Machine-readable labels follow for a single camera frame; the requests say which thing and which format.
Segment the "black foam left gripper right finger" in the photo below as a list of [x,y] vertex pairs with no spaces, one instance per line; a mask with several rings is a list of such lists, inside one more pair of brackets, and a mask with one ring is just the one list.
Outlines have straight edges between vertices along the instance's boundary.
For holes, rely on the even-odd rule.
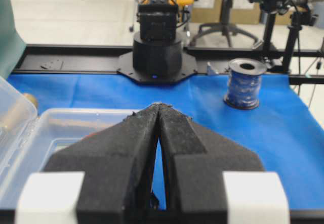
[[253,151],[159,106],[169,206],[183,223],[289,223],[276,172]]

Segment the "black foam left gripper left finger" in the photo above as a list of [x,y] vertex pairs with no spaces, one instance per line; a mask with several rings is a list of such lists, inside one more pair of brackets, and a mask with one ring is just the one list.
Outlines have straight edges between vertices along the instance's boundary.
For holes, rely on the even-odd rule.
[[123,223],[149,197],[159,105],[54,153],[24,185],[15,223]]

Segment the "black robot arm with base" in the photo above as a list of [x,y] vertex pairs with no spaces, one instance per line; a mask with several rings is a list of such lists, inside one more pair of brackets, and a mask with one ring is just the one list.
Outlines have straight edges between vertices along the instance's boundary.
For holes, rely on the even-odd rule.
[[140,0],[132,51],[119,56],[117,72],[141,84],[174,84],[197,74],[194,56],[183,51],[175,0]]

